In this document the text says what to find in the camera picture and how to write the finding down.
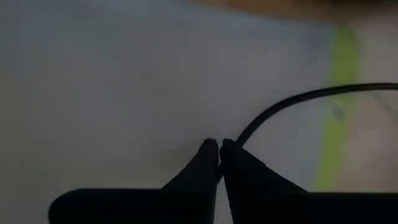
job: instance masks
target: black cable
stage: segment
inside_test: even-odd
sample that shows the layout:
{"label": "black cable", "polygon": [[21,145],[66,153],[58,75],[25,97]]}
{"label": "black cable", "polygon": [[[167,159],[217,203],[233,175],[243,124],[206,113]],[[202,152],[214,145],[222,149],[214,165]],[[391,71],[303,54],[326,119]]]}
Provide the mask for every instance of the black cable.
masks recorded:
{"label": "black cable", "polygon": [[313,100],[324,96],[333,96],[344,93],[352,93],[359,91],[374,91],[374,90],[398,90],[398,83],[367,83],[367,84],[353,84],[343,85],[331,88],[324,88],[320,90],[313,90],[306,93],[301,93],[295,96],[288,97],[265,111],[263,111],[257,118],[255,118],[246,129],[239,135],[236,140],[237,147],[243,147],[246,141],[252,136],[252,134],[263,124],[267,119],[281,110],[296,105],[307,100]]}

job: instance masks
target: yellow stripe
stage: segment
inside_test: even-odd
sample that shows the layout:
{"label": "yellow stripe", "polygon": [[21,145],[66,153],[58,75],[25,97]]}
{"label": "yellow stripe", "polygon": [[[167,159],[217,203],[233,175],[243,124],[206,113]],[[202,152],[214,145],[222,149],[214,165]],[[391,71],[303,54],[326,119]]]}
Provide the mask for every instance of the yellow stripe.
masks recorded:
{"label": "yellow stripe", "polygon": [[[331,86],[357,83],[359,80],[359,42],[355,33],[348,27],[337,27],[331,44]],[[345,117],[353,109],[351,95],[330,98],[333,106],[340,107]],[[337,119],[328,111],[319,160],[316,191],[331,190],[337,180],[337,171],[343,158],[343,149],[348,140],[347,119]]]}

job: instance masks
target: black wire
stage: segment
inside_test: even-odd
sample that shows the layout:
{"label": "black wire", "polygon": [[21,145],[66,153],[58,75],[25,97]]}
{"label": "black wire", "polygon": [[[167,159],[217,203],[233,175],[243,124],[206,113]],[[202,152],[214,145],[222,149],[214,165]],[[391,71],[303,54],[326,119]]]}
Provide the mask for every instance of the black wire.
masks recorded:
{"label": "black wire", "polygon": [[248,141],[252,134],[263,124],[267,119],[281,110],[296,105],[307,100],[313,100],[316,98],[324,96],[333,96],[344,93],[352,93],[359,91],[374,91],[374,90],[398,90],[398,83],[367,83],[367,84],[354,84],[354,85],[343,85],[331,88],[324,88],[320,90],[313,90],[306,93],[301,93],[295,96],[288,97],[265,111],[263,111],[257,118],[255,118],[246,129],[239,135],[236,140],[236,145],[238,147],[243,147],[243,145]]}

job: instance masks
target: yellow line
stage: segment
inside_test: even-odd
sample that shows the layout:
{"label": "yellow line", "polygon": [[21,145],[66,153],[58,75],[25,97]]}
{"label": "yellow line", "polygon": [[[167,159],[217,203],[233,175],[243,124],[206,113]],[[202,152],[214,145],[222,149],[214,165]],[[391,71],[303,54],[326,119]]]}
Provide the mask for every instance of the yellow line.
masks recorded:
{"label": "yellow line", "polygon": [[[331,86],[357,83],[359,80],[359,42],[348,27],[334,30],[331,44]],[[319,160],[315,190],[331,190],[337,180],[337,171],[343,158],[343,148],[348,140],[348,114],[353,108],[353,97],[338,95],[330,98],[332,107],[345,116],[339,119],[330,111],[326,115],[325,137]]]}

